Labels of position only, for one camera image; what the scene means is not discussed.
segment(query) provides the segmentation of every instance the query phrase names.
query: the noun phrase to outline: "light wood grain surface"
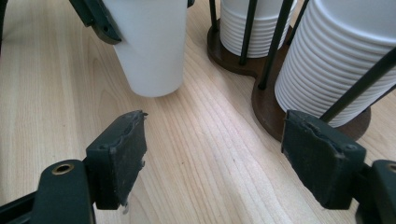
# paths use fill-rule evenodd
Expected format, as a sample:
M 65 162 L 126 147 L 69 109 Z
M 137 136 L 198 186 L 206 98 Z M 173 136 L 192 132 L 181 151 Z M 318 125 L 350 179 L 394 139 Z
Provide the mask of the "light wood grain surface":
M 209 27 L 208 1 L 198 0 L 188 10 L 184 84 L 144 98 L 68 1 L 10 0 L 0 59 L 0 204 L 36 190 L 49 165 L 84 159 L 110 122 L 143 109 L 148 153 L 130 211 L 96 211 L 98 223 L 354 223 L 357 204 L 323 209 L 256 120 L 254 79 L 208 59 Z M 396 160 L 395 100 L 392 93 L 373 106 L 359 140 L 369 164 Z

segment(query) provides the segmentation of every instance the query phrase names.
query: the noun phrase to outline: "paper cup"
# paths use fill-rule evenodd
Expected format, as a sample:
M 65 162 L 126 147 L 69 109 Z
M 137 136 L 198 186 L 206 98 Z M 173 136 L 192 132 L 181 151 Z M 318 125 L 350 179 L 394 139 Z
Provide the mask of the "paper cup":
M 258 1 L 247 51 L 249 58 L 268 55 L 282 3 L 283 0 Z M 242 51 L 248 4 L 248 0 L 221 0 L 220 41 L 235 55 Z M 294 0 L 278 48 L 283 45 L 296 4 L 297 0 Z
M 135 93 L 163 96 L 183 82 L 187 2 L 104 0 L 122 41 L 114 46 Z
M 300 110 L 319 118 L 393 48 L 389 43 L 396 44 L 394 29 L 373 26 L 388 21 L 391 10 L 384 15 L 382 10 L 365 12 L 371 8 L 396 8 L 396 3 L 369 2 L 351 0 L 346 5 L 342 0 L 309 2 L 276 81 L 276 99 L 284 111 Z M 361 14 L 367 15 L 372 24 L 361 24 Z M 347 29 L 351 23 L 359 30 Z M 363 38 L 362 34 L 366 33 L 368 37 Z M 395 84 L 396 68 L 393 68 L 329 124 L 333 127 L 346 124 Z

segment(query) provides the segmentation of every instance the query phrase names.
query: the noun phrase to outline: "black metal rod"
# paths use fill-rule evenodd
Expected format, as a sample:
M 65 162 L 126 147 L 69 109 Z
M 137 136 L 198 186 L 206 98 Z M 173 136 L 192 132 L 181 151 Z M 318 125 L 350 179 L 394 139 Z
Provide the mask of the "black metal rod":
M 241 49 L 241 57 L 239 64 L 244 65 L 247 63 L 248 45 L 250 43 L 251 30 L 253 29 L 254 14 L 256 13 L 257 0 L 248 1 L 247 9 L 247 22 L 245 24 L 244 41 Z
M 0 54 L 1 54 L 1 43 L 3 41 L 3 26 L 4 17 L 6 16 L 6 7 L 8 0 L 0 0 Z
M 210 6 L 210 19 L 212 20 L 212 31 L 217 32 L 218 27 L 218 17 L 216 16 L 216 2 L 215 0 L 209 0 Z
M 282 3 L 282 8 L 280 9 L 279 18 L 277 19 L 276 28 L 274 31 L 274 36 L 271 41 L 271 46 L 268 51 L 267 61 L 262 71 L 262 79 L 260 80 L 259 89 L 265 90 L 267 87 L 267 80 L 271 74 L 274 59 L 276 57 L 277 47 L 279 46 L 280 39 L 282 38 L 283 31 L 285 29 L 288 17 L 290 14 L 291 6 L 293 5 L 293 0 L 284 0 Z
M 330 122 L 335 116 L 350 105 L 364 91 L 369 89 L 382 76 L 396 65 L 396 48 L 379 60 L 363 77 L 361 77 L 337 102 L 334 103 L 320 119 Z
M 290 37 L 288 39 L 288 42 L 286 43 L 287 45 L 291 44 L 291 42 L 293 41 L 294 36 L 296 35 L 297 28 L 300 25 L 301 18 L 303 17 L 303 15 L 305 13 L 305 9 L 306 9 L 306 6 L 308 5 L 308 2 L 309 2 L 309 0 L 305 0 L 304 3 L 303 3 L 303 6 L 301 7 L 300 13 L 298 14 L 298 17 L 297 17 L 297 21 L 296 21 L 296 23 L 294 23 L 293 30 L 291 31 Z

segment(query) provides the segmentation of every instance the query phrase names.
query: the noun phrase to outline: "round wooden base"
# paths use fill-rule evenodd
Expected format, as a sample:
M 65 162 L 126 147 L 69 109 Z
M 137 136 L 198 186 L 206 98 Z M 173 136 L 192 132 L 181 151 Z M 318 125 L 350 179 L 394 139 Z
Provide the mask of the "round wooden base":
M 291 28 L 288 30 L 286 39 L 289 38 L 290 33 Z M 267 88 L 265 90 L 260 90 L 258 85 L 261 80 L 266 57 L 256 59 L 249 58 L 245 65 L 240 65 L 239 56 L 232 54 L 221 44 L 219 32 L 213 32 L 212 28 L 210 28 L 207 33 L 207 53 L 210 59 L 233 73 L 256 78 L 253 93 L 251 95 L 254 113 L 262 127 L 278 141 L 282 139 L 286 114 L 276 101 L 275 83 L 288 50 L 289 46 L 286 44 L 278 50 L 272 73 L 268 77 Z M 349 123 L 338 127 L 337 130 L 354 140 L 358 140 L 369 127 L 370 119 L 371 110 L 368 108 Z

